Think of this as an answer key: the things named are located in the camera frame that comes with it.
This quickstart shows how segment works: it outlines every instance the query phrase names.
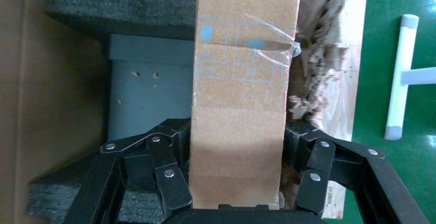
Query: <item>brown cardboard box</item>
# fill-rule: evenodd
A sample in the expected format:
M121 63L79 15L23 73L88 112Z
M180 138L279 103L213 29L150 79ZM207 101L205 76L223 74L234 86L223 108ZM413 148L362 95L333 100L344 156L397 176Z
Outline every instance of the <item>brown cardboard box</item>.
M195 208L278 208L299 0L197 0L189 188Z
M27 216L28 183L95 151L104 134L100 44L44 14L47 0L0 0L0 223Z

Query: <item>gray foam padding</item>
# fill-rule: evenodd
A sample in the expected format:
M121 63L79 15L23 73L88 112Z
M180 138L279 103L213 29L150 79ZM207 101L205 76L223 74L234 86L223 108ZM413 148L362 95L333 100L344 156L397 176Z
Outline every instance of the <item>gray foam padding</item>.
M26 212L45 216L50 224L61 224L79 192L93 156L79 160L30 184ZM119 221L124 223L162 223L164 214L154 185L129 181L121 206Z
M196 0L49 0L46 12L100 41L111 33L193 40L195 4Z

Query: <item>white plastic stand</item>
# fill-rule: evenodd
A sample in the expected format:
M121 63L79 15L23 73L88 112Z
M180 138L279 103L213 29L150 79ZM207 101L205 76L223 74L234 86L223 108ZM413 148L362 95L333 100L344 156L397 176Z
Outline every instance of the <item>white plastic stand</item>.
M412 14L404 14L401 19L385 130L386 140L398 140L403 136L403 120L409 85L436 84L436 67L410 70L418 21L419 17Z

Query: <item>umbrella symbol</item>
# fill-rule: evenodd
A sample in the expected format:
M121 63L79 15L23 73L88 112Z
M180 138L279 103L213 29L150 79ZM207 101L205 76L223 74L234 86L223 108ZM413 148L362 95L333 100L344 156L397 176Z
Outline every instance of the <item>umbrella symbol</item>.
M251 60L254 61L256 59L256 52L258 48L267 48L268 46L266 43L264 43L262 40L254 39L251 41L248 41L245 44L246 47L253 48L253 55L251 56Z
M213 37L213 26L212 25L203 25L201 31L202 39L207 43ZM210 54L207 50L207 44L205 44L204 52L202 54L204 57L210 57Z

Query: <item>wooden board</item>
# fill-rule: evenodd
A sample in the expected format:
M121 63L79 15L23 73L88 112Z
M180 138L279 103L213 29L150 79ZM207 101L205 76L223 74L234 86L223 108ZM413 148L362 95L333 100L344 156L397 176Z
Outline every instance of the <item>wooden board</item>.
M323 109L322 125L334 138L351 141L360 52L364 30L366 0L347 0L340 17L343 47L348 47L340 79L332 82L326 91L329 104ZM325 199L323 218L342 219L346 189L330 181Z

